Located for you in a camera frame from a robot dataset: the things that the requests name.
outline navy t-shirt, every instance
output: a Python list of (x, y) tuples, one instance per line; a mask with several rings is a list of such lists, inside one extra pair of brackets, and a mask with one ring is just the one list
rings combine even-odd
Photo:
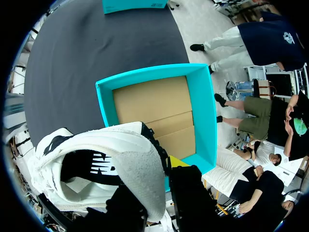
[(305, 64), (303, 48), (292, 25), (280, 15), (261, 14), (264, 22), (238, 26), (253, 64), (261, 66), (281, 62), (285, 71), (302, 68)]

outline person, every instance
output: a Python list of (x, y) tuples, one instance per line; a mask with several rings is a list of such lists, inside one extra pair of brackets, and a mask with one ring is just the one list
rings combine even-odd
[(242, 218), (258, 218), (262, 228), (275, 229), (287, 217), (294, 204), (283, 201), (283, 182), (273, 172), (254, 168), (232, 151), (218, 147), (216, 167), (203, 178), (227, 197), (240, 203)]
[(232, 106), (256, 116), (245, 119), (218, 116), (218, 123), (227, 123), (255, 139), (283, 146), (289, 161), (309, 154), (305, 145), (309, 141), (309, 99), (302, 91), (293, 95), (289, 103), (276, 97), (268, 100), (248, 96), (245, 101), (226, 101), (219, 94), (214, 97), (222, 107)]
[(254, 166), (261, 165), (263, 168), (265, 168), (270, 163), (275, 166), (278, 166), (281, 163), (281, 155), (274, 154), (275, 146), (268, 141), (257, 141), (254, 142), (254, 144), (249, 142), (247, 144), (247, 147), (249, 149), (246, 149), (245, 152), (233, 148), (231, 149), (231, 151), (233, 151), (245, 160), (252, 161), (252, 165)]
[(192, 51), (211, 51), (220, 46), (237, 47), (227, 58), (212, 63), (210, 73), (233, 68), (276, 63), (280, 69), (301, 69), (304, 47), (293, 26), (283, 16), (261, 12), (260, 22), (243, 23), (204, 44), (193, 44)]

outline cardboard box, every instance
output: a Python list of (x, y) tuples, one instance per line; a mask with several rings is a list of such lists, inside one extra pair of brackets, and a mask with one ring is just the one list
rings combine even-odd
[(192, 108), (185, 76), (165, 78), (113, 90), (119, 123), (141, 121), (169, 155), (195, 154)]
[(102, 0), (105, 14), (137, 8), (164, 8), (168, 0)]
[(207, 64), (171, 64), (120, 73), (96, 82), (106, 127), (143, 121), (167, 153), (215, 167), (216, 109)]

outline shoe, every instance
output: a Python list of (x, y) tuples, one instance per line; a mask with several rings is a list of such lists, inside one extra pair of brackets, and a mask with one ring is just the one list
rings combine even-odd
[(154, 222), (165, 212), (165, 175), (157, 149), (165, 152), (142, 122), (76, 135), (61, 128), (39, 142), (28, 168), (33, 186), (59, 210), (106, 207), (123, 182)]
[(217, 116), (217, 123), (218, 122), (223, 122), (223, 117), (222, 116)]
[(205, 52), (205, 48), (203, 44), (193, 44), (190, 46), (190, 49), (194, 52), (196, 51), (203, 51)]
[(211, 66), (208, 65), (208, 69), (209, 69), (209, 73), (212, 74), (213, 73), (213, 70), (211, 69)]
[(227, 105), (225, 105), (226, 100), (220, 94), (215, 93), (214, 98), (222, 107), (227, 107)]

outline black mat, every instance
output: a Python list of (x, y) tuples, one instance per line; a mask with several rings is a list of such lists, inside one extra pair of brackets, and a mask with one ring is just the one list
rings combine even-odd
[(101, 0), (74, 0), (48, 16), (26, 71), (25, 112), (34, 146), (66, 127), (104, 127), (95, 82), (155, 65), (188, 63), (169, 9), (103, 14)]

